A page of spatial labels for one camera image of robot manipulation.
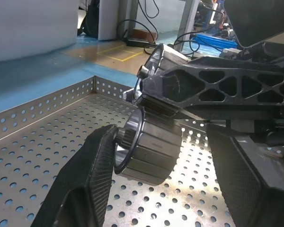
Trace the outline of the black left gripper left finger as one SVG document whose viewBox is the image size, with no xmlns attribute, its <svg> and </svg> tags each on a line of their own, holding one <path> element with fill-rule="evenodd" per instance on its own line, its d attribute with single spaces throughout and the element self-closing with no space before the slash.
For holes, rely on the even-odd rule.
<svg viewBox="0 0 284 227">
<path fill-rule="evenodd" d="M 33 227 L 101 227 L 112 183 L 117 126 L 94 130 L 59 171 Z"/>
</svg>

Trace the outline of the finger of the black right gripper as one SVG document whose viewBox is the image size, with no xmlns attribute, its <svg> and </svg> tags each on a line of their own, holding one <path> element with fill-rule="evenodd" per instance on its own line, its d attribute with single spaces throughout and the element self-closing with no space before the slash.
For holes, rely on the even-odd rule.
<svg viewBox="0 0 284 227">
<path fill-rule="evenodd" d="M 143 79 L 138 103 L 174 119 L 284 120 L 284 68 L 202 57 Z"/>
</svg>

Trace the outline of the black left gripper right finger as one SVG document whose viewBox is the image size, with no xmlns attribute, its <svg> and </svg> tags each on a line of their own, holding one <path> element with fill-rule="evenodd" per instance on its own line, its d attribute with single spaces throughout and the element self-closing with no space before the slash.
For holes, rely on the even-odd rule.
<svg viewBox="0 0 284 227">
<path fill-rule="evenodd" d="M 264 138 L 207 127 L 220 190 L 238 227 L 284 227 L 284 130 Z"/>
</svg>

